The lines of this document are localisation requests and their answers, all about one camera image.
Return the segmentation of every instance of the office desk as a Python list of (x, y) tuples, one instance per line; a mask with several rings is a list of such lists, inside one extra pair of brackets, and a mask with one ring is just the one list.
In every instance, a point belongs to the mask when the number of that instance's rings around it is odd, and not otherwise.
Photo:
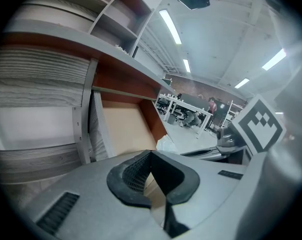
[(175, 103), (175, 105), (174, 105), (174, 108), (173, 108), (173, 110), (172, 110), (172, 113), (174, 112), (176, 106), (179, 105), (179, 106), (184, 107), (184, 108), (187, 108), (187, 109), (189, 109), (189, 110), (191, 110), (191, 111), (193, 111), (193, 112), (199, 112), (199, 113), (205, 115), (206, 117), (205, 117), (205, 119), (204, 119), (204, 121), (203, 121), (203, 123), (202, 123), (202, 125), (201, 125), (201, 127), (200, 127), (200, 130), (197, 132), (198, 136), (197, 136), (196, 138), (200, 138), (201, 134), (202, 134), (203, 131), (205, 130), (205, 127), (206, 127), (207, 123), (208, 123), (209, 120), (210, 120), (210, 117), (211, 117), (213, 114), (211, 114), (211, 113), (205, 111), (204, 109), (197, 108), (197, 107), (195, 107), (195, 106), (193, 106), (193, 105), (190, 105), (190, 104), (188, 104), (188, 103), (185, 103), (185, 102), (183, 102), (183, 101), (180, 101), (180, 100), (178, 100), (177, 98), (174, 98), (174, 97), (168, 97), (168, 96), (163, 95), (163, 94), (160, 94), (159, 97), (160, 97), (160, 98), (165, 98), (165, 99), (167, 99), (167, 100), (170, 101), (169, 107), (167, 108), (167, 111), (166, 111), (166, 113), (165, 113), (165, 117), (164, 117), (164, 119), (163, 119), (164, 121), (167, 121), (168, 116), (170, 115), (170, 109), (171, 109), (173, 103)]

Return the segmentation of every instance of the ceiling light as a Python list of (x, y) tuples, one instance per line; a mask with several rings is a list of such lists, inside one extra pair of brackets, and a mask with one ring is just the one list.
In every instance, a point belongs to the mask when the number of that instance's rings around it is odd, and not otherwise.
[(282, 49), (279, 51), (272, 59), (269, 60), (262, 68), (264, 70), (269, 70), (271, 67), (273, 67), (275, 64), (277, 64), (279, 61), (281, 61), (283, 58), (285, 58), (286, 53)]
[(240, 83), (238, 83), (234, 88), (239, 89), (241, 86), (245, 85), (247, 82), (249, 82), (249, 79), (245, 78)]
[(189, 61), (186, 60), (186, 59), (184, 59), (183, 62), (184, 62), (186, 71), (191, 72), (190, 65), (189, 65)]
[(167, 27), (169, 28), (169, 30), (171, 31), (171, 34), (174, 38), (174, 41), (179, 45), (182, 44), (180, 36), (175, 28), (175, 25), (170, 17), (170, 14), (167, 12), (167, 10), (161, 10), (160, 14), (162, 16), (162, 18), (164, 19)]

